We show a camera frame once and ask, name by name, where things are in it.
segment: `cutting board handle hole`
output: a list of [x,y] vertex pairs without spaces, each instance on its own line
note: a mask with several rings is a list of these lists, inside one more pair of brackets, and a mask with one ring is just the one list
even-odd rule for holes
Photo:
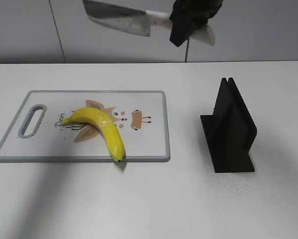
[[18,136],[20,138],[32,137],[38,130],[39,125],[45,115],[47,107],[45,105],[35,105],[30,108],[23,124],[21,125]]

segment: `banana tip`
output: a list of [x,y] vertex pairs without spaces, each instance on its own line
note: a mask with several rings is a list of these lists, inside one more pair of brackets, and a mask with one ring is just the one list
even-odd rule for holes
[[67,125],[67,124],[70,124],[70,118],[64,119],[64,120],[61,122],[61,125]]

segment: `white wall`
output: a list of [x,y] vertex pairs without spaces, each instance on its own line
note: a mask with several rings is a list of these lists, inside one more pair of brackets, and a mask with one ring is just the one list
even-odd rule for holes
[[224,0],[215,46],[190,42],[188,61],[298,60],[298,0]]
[[[172,12],[174,0],[99,0],[141,10]],[[170,30],[151,27],[143,37],[91,22],[82,0],[51,0],[56,24],[69,63],[184,62],[185,45],[169,42]]]
[[0,63],[59,63],[48,0],[0,0]]

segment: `white table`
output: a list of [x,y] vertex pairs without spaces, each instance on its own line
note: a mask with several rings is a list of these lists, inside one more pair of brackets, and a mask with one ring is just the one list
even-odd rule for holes
[[[233,77],[254,173],[215,174],[200,115]],[[298,62],[0,65],[0,139],[30,90],[163,90],[171,160],[0,163],[0,239],[298,239]]]

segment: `knife handle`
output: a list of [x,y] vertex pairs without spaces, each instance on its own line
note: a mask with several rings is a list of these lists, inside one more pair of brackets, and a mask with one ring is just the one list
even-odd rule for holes
[[172,21],[169,19],[170,15],[164,12],[146,10],[151,26],[162,26],[169,30],[172,29]]
[[[169,14],[158,11],[146,10],[151,26],[161,26],[172,30],[172,21],[169,19]],[[215,37],[211,26],[205,25],[201,29],[195,31],[190,39],[194,39],[208,45],[214,46]]]

